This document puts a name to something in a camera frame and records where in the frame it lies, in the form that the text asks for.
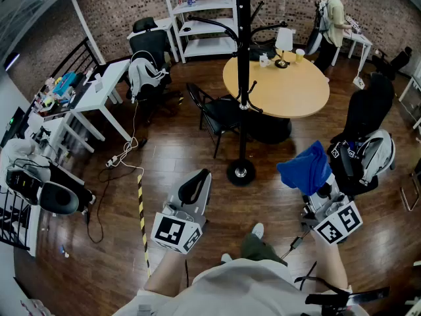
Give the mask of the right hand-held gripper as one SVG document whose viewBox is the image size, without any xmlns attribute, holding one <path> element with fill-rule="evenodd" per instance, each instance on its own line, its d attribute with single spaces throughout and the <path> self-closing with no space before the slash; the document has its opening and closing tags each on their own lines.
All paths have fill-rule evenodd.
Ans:
<svg viewBox="0 0 421 316">
<path fill-rule="evenodd" d="M 333 174 L 313 195 L 304 195 L 303 201 L 305 206 L 300 217 L 303 231 L 315 231 L 327 244 L 344 242 L 362 226 L 355 202 L 340 191 Z"/>
</svg>

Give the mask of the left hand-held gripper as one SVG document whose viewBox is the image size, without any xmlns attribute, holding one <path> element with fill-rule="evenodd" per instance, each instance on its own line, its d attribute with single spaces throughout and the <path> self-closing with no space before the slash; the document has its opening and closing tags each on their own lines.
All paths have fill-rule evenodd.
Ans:
<svg viewBox="0 0 421 316">
<path fill-rule="evenodd" d="M 151 239 L 160 247 L 187 254 L 203 235 L 205 209 L 211 192 L 211 172 L 197 169 L 174 183 L 156 213 Z"/>
</svg>

